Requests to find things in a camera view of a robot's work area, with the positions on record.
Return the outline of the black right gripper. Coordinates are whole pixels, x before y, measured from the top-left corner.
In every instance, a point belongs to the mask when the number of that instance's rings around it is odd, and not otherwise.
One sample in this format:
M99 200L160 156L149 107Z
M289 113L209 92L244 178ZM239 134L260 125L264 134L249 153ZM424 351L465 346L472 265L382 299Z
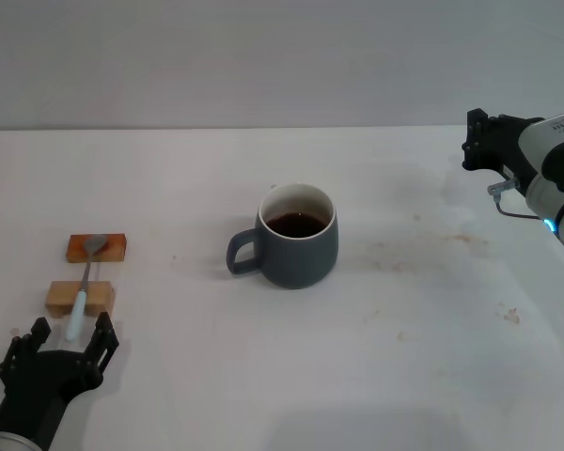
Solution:
M488 115L480 108L466 115L466 137L462 144L463 168L492 170L504 179L518 179L527 188L538 175L519 146L523 131L541 117L518 118Z

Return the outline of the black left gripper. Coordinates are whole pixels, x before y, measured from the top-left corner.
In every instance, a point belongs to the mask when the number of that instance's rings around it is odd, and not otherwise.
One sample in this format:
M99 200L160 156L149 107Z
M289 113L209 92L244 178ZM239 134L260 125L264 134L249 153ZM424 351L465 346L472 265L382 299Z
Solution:
M52 440L69 404L99 386L99 375L119 346L107 312L98 315L83 353L39 352L50 333L47 319L37 318L29 334L11 339L0 363L4 384L0 433L26 440Z

